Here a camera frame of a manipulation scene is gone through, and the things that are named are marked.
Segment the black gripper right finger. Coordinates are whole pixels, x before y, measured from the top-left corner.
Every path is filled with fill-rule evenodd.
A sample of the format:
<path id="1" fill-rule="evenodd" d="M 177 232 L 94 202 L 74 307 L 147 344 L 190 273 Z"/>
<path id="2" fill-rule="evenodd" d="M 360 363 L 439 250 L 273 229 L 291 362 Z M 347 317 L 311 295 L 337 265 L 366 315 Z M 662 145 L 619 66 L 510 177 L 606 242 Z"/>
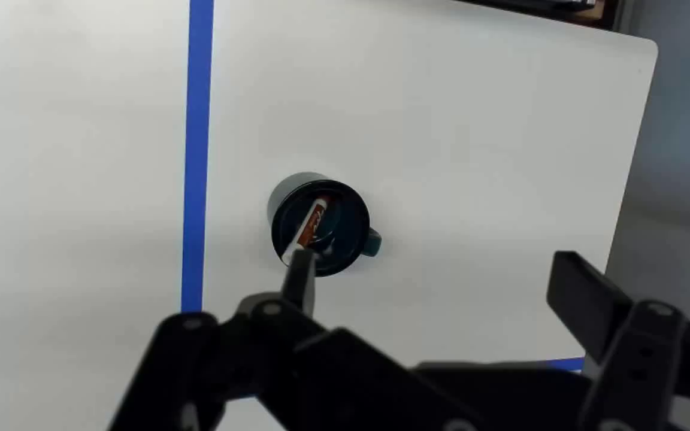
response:
<path id="1" fill-rule="evenodd" d="M 600 366 L 579 408 L 583 431 L 680 431 L 690 400 L 690 317 L 662 299 L 633 299 L 578 250 L 557 250 L 547 301 Z"/>

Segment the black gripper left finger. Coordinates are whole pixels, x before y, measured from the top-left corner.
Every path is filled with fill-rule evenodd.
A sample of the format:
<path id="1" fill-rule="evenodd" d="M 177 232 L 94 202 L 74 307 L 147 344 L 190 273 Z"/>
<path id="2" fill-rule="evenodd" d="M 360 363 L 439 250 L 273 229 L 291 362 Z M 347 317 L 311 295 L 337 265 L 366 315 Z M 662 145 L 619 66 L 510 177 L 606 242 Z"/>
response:
<path id="1" fill-rule="evenodd" d="M 467 407 L 311 309 L 315 255 L 299 250 L 282 287 L 245 296 L 231 321 L 168 315 L 111 431 L 219 431 L 245 396 L 285 431 L 474 431 Z"/>

